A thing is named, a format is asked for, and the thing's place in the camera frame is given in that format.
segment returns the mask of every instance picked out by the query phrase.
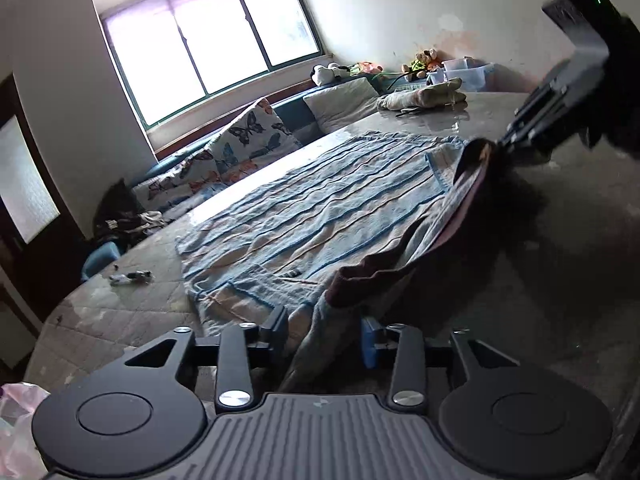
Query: metal screw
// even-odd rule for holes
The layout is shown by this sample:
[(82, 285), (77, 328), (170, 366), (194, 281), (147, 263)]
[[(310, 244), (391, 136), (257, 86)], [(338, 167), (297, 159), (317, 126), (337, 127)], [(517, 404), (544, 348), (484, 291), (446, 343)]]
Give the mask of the metal screw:
[(224, 404), (225, 406), (239, 408), (251, 401), (251, 395), (242, 390), (229, 390), (228, 392), (220, 394), (218, 400), (220, 401), (220, 404)]
[(393, 401), (400, 406), (417, 406), (424, 401), (424, 395), (413, 390), (403, 390), (393, 396)]

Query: black mechanical part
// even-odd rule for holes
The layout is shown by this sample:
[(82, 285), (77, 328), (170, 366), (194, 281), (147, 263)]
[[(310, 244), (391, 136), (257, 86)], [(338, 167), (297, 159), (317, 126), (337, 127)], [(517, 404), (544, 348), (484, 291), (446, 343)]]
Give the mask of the black mechanical part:
[(114, 478), (181, 457), (207, 424), (198, 397), (176, 380), (193, 341), (190, 329), (169, 332), (47, 397), (31, 426), (47, 467)]
[(239, 412), (255, 403), (249, 375), (244, 331), (239, 325), (227, 326), (220, 336), (216, 373), (216, 411)]
[(47, 468), (75, 478), (125, 478), (177, 461), (207, 427), (193, 393), (198, 366), (218, 366), (217, 412), (247, 410), (256, 402), (249, 368), (276, 367), (287, 334), (283, 307), (263, 326), (231, 325), (217, 336), (194, 338), (178, 327), (51, 394), (32, 422)]
[(413, 326), (399, 326), (396, 362), (386, 405), (395, 412), (423, 413), (427, 403), (424, 336)]
[(568, 478), (595, 467), (612, 430), (599, 399), (463, 333), (451, 344), (457, 387), (440, 405), (438, 426), (457, 455), (516, 478)]
[(439, 444), (425, 418), (392, 412), (374, 395), (283, 394), (218, 416), (191, 454), (146, 478), (488, 480)]
[(508, 159), (546, 162), (573, 134), (589, 148), (604, 134), (612, 144), (640, 152), (640, 92), (629, 84), (640, 68), (624, 61), (640, 50), (638, 29), (609, 0), (551, 0), (543, 11), (572, 41), (575, 53), (516, 110), (500, 141)]

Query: pink plastic bag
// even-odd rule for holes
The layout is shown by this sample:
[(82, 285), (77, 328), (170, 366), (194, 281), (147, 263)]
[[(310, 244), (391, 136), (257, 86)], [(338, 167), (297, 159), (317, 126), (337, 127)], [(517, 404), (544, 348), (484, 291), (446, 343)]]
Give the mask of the pink plastic bag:
[(31, 417), (49, 395), (35, 384), (5, 384), (0, 397), (0, 477), (38, 480), (47, 469), (31, 436)]

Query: butterfly pattern pillow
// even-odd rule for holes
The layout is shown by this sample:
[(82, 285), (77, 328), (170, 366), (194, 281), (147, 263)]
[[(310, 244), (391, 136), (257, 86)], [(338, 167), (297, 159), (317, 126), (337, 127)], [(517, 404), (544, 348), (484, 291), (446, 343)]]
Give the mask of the butterfly pattern pillow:
[(258, 99), (207, 144), (214, 154), (222, 181), (232, 184), (263, 168), (302, 144), (273, 111), (267, 99)]
[(263, 98), (202, 149), (133, 191), (145, 209), (165, 211), (198, 193), (220, 192), (301, 146)]

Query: stuffed animal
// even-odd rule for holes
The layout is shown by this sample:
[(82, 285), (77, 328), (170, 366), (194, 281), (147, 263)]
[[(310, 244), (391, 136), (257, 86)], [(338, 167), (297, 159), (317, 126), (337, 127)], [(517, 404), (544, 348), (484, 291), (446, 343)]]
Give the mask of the stuffed animal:
[(442, 62), (438, 57), (438, 51), (432, 48), (418, 52), (411, 66), (404, 64), (400, 70), (406, 74), (404, 78), (410, 83), (415, 78), (424, 79), (427, 77), (427, 72), (435, 72), (440, 66), (442, 66)]
[(370, 61), (359, 61), (355, 65), (349, 68), (351, 75), (358, 74), (379, 74), (382, 72), (382, 67), (380, 65), (375, 65)]
[(339, 66), (337, 63), (329, 63), (328, 67), (322, 65), (316, 65), (310, 74), (311, 79), (316, 86), (327, 85), (340, 79), (345, 79), (350, 76), (348, 67)]

